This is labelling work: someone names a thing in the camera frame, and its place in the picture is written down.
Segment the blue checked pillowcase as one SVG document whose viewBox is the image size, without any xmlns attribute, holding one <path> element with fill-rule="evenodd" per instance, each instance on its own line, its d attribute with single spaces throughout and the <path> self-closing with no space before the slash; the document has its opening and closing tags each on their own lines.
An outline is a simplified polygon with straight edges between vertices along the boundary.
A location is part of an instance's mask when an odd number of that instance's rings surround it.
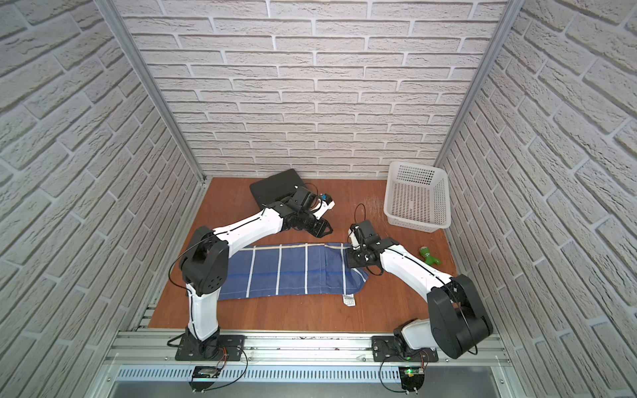
<svg viewBox="0 0 637 398">
<path fill-rule="evenodd" d="M 369 279 L 348 267 L 349 244 L 261 245 L 239 250 L 229 260 L 220 299 L 298 295 L 356 295 Z"/>
</svg>

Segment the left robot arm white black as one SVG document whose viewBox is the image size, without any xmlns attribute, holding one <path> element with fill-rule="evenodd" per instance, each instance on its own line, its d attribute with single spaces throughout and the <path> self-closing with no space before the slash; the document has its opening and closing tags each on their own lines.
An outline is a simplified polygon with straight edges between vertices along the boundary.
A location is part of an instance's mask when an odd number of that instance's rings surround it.
<svg viewBox="0 0 637 398">
<path fill-rule="evenodd" d="M 264 205 L 257 214 L 226 227 L 201 227 L 180 256 L 179 269 L 189 299 L 188 324 L 180 345 L 199 353 L 219 348 L 217 302 L 228 275 L 229 260 L 239 250 L 269 235 L 290 229 L 322 238 L 332 233 L 324 214 L 334 207 L 328 194 L 297 187 L 292 194 Z"/>
</svg>

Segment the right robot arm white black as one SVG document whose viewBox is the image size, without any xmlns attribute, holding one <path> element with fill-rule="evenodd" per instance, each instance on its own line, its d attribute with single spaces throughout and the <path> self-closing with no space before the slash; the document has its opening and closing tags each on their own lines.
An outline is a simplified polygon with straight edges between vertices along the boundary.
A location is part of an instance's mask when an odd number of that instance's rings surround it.
<svg viewBox="0 0 637 398">
<path fill-rule="evenodd" d="M 435 348 L 452 359 L 479 353 L 479 343 L 493 333 L 494 326 L 473 280 L 427 265 L 393 238 L 381 238 L 369 221 L 351 225 L 348 238 L 349 267 L 376 266 L 383 274 L 402 280 L 427 303 L 429 318 L 414 319 L 395 329 L 396 355 L 408 358 Z"/>
</svg>

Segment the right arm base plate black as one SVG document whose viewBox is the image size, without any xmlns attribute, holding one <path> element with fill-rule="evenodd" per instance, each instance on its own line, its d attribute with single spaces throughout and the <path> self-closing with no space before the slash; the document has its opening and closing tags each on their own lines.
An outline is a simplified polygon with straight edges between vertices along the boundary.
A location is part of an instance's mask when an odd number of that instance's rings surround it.
<svg viewBox="0 0 637 398">
<path fill-rule="evenodd" d="M 371 337 L 373 360 L 376 363 L 407 362 L 437 363 L 439 356 L 436 348 L 409 348 L 398 336 L 377 335 Z"/>
</svg>

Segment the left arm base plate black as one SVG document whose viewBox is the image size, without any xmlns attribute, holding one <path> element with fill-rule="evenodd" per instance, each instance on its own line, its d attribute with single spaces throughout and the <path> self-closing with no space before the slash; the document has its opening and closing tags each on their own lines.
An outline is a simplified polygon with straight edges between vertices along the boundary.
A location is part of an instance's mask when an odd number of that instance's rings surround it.
<svg viewBox="0 0 637 398">
<path fill-rule="evenodd" d="M 187 332 L 177 346 L 176 361 L 219 362 L 224 355 L 229 363 L 240 362 L 243 358 L 245 335 L 221 334 L 199 341 Z"/>
</svg>

